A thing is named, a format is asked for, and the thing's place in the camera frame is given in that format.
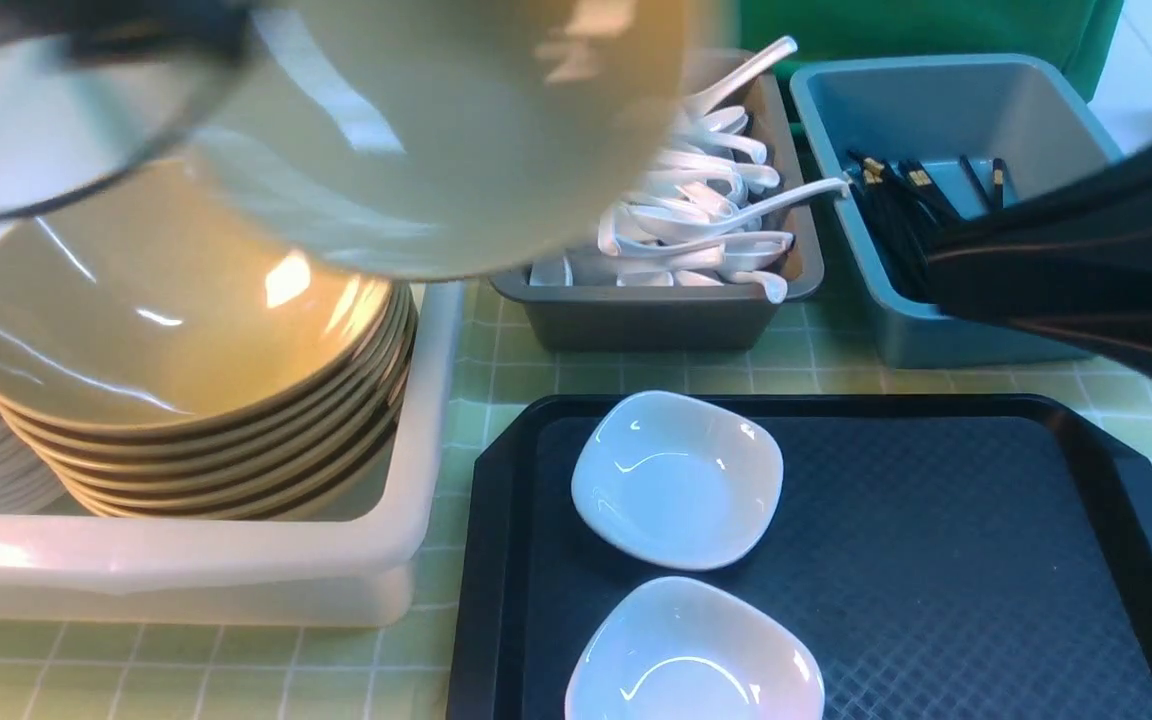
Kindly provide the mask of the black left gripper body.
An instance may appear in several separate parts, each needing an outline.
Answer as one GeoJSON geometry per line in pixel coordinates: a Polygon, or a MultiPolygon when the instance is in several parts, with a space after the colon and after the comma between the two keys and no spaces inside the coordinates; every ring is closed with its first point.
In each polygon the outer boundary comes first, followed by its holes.
{"type": "Polygon", "coordinates": [[[262,1],[0,1],[0,223],[131,179],[252,65],[262,1]]]}

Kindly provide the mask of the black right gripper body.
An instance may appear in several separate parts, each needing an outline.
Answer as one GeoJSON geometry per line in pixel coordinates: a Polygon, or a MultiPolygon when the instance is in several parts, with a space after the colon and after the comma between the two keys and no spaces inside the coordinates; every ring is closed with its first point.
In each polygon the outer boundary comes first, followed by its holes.
{"type": "Polygon", "coordinates": [[[1152,143],[947,228],[925,264],[942,314],[1070,344],[1152,379],[1152,143]]]}

